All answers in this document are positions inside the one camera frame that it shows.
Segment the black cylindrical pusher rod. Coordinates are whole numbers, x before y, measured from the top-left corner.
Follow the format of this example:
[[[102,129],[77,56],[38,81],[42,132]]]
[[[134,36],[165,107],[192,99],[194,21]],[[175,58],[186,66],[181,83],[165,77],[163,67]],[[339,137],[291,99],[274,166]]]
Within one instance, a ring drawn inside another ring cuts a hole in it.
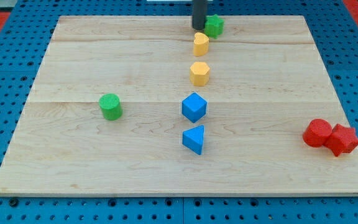
[[[191,25],[194,30],[203,30],[208,11],[207,0],[192,0]]]

